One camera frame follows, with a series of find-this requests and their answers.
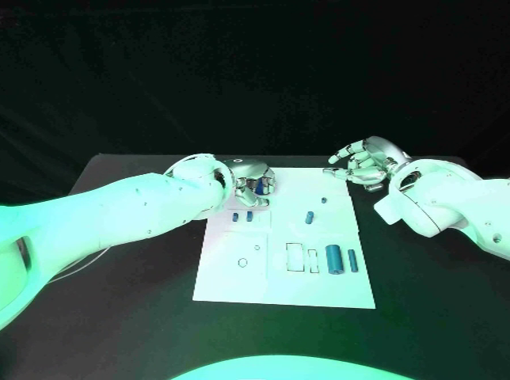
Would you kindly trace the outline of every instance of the black table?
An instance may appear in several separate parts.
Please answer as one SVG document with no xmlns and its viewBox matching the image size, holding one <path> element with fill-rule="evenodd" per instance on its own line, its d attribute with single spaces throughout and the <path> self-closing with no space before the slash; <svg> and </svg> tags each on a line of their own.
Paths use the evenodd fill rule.
<svg viewBox="0 0 510 380">
<path fill-rule="evenodd" d="M 182 157 L 100 154 L 70 194 L 164 173 Z M 328 166 L 326 157 L 243 157 Z M 373 210 L 384 192 L 354 184 L 348 191 L 375 310 L 194 302 L 205 220 L 192 221 L 112 247 L 47 285 L 0 332 L 0 377 L 168 379 L 224 359 L 279 354 L 411 378 L 510 380 L 510 262 L 455 230 L 426 238 L 403 222 L 388 226 Z"/>
</svg>

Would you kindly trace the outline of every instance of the tabletop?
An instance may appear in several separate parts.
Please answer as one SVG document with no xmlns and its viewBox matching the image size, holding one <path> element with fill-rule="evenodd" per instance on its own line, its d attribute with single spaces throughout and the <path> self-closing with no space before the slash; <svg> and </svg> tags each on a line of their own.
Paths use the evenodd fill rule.
<svg viewBox="0 0 510 380">
<path fill-rule="evenodd" d="M 99 154 L 70 195 L 182 157 Z M 319 156 L 240 157 L 328 166 Z M 226 359 L 306 355 L 416 379 L 510 380 L 510 262 L 456 230 L 426 238 L 388 226 L 373 209 L 386 192 L 348 191 L 374 310 L 192 301 L 205 220 L 192 221 L 45 286 L 0 332 L 0 378 L 168 379 Z"/>
</svg>

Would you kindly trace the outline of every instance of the black curtain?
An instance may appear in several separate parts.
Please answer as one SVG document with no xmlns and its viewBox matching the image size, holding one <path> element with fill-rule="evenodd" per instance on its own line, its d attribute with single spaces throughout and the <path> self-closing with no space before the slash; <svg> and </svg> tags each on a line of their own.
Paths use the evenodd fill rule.
<svg viewBox="0 0 510 380">
<path fill-rule="evenodd" d="M 64 196 L 99 153 L 370 135 L 510 176 L 510 3 L 164 4 L 0 2 L 0 203 Z"/>
</svg>

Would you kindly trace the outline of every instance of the paper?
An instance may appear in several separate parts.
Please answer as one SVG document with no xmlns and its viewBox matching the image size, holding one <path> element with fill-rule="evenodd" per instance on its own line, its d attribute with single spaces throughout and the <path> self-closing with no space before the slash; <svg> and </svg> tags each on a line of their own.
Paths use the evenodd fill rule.
<svg viewBox="0 0 510 380">
<path fill-rule="evenodd" d="M 231 197 L 224 210 L 207 219 L 194 300 L 374 309 L 345 181 L 322 175 L 322 168 L 272 170 L 276 187 L 266 196 L 269 207 L 247 208 Z M 328 273 L 328 245 L 339 246 L 341 275 Z"/>
</svg>

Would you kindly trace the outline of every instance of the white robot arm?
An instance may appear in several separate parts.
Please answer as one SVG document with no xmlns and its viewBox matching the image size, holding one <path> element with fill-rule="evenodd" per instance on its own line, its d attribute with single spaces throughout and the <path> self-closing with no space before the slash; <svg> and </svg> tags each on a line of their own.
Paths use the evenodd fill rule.
<svg viewBox="0 0 510 380">
<path fill-rule="evenodd" d="M 91 253 L 152 238 L 217 213 L 231 194 L 247 207 L 273 192 L 263 162 L 197 154 L 164 174 L 125 178 L 73 196 L 0 206 L 0 330 L 53 277 Z"/>
<path fill-rule="evenodd" d="M 401 219 L 427 238 L 453 228 L 484 251 L 510 260 L 510 180 L 484 180 L 448 161 L 413 160 L 375 136 L 345 146 L 328 162 L 349 154 L 348 169 L 324 173 L 364 184 L 370 192 L 390 180 L 388 194 L 374 205 L 387 224 Z"/>
</svg>

